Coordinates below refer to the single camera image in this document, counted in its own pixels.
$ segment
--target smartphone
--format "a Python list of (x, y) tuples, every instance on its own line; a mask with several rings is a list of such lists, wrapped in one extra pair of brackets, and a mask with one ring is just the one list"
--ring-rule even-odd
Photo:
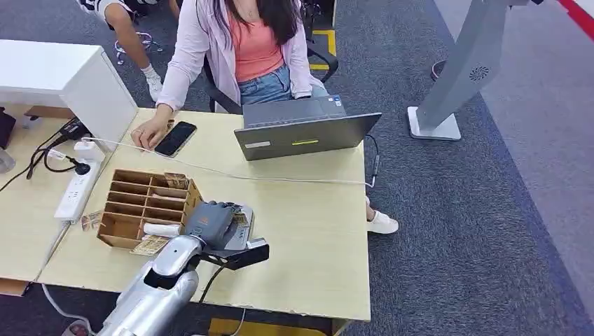
[(173, 158), (181, 147), (188, 142), (194, 132), (196, 132), (195, 125), (185, 121), (178, 122), (171, 132), (155, 147), (155, 152)]

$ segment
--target woman's hand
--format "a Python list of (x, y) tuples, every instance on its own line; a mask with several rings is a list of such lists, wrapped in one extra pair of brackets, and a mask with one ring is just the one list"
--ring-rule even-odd
[(152, 149), (167, 134), (167, 123), (173, 114), (171, 107), (165, 104), (157, 106), (155, 116), (149, 121), (143, 122), (130, 136), (134, 144), (145, 149)]

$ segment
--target white power strip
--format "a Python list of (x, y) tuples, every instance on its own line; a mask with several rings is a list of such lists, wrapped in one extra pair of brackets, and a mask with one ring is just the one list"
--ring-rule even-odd
[(87, 160), (79, 160), (79, 162), (86, 163), (91, 167), (91, 170), (84, 175), (72, 173), (72, 180), (70, 180), (60, 205), (54, 213), (54, 218), (61, 221), (78, 221), (83, 215), (83, 210), (101, 170), (101, 162)]

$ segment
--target pink top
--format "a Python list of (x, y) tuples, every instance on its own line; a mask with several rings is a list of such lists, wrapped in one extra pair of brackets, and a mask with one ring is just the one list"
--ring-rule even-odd
[(235, 77), (238, 83), (258, 78), (283, 65), (282, 53), (275, 34), (260, 19), (249, 28), (227, 14), (235, 49)]

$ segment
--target laptop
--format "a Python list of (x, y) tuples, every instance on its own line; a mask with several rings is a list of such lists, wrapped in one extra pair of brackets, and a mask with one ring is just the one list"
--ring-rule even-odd
[(347, 115), (338, 95), (243, 106), (235, 137), (246, 160), (358, 146), (381, 113)]

